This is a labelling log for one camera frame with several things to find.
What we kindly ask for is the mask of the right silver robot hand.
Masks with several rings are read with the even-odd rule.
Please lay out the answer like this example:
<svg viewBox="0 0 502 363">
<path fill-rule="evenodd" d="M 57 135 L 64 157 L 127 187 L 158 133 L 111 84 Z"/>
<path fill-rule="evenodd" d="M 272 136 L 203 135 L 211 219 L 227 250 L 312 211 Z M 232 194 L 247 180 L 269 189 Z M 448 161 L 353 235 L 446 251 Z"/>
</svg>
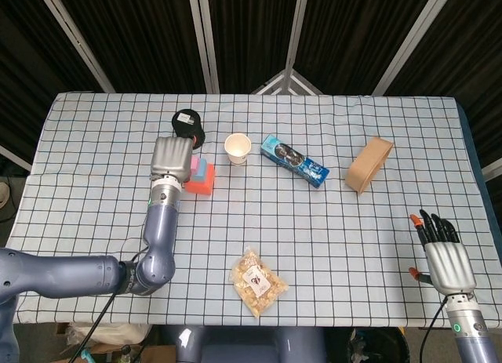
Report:
<svg viewBox="0 0 502 363">
<path fill-rule="evenodd" d="M 474 272 L 455 227 L 447 219 L 423 209 L 418 216 L 412 214 L 409 218 L 424 249 L 429 270 L 425 274 L 410 267 L 410 275 L 418 282 L 433 285 L 444 296 L 473 293 Z"/>
</svg>

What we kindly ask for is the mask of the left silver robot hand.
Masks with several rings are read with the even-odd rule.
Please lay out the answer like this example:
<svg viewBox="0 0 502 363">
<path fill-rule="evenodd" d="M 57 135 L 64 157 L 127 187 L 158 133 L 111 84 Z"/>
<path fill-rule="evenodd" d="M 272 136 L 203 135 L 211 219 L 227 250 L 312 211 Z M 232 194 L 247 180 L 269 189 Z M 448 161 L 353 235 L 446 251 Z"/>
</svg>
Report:
<svg viewBox="0 0 502 363">
<path fill-rule="evenodd" d="M 151 180 L 171 176 L 180 183 L 188 181 L 192 151 L 192 138 L 158 137 L 151 160 Z"/>
</svg>

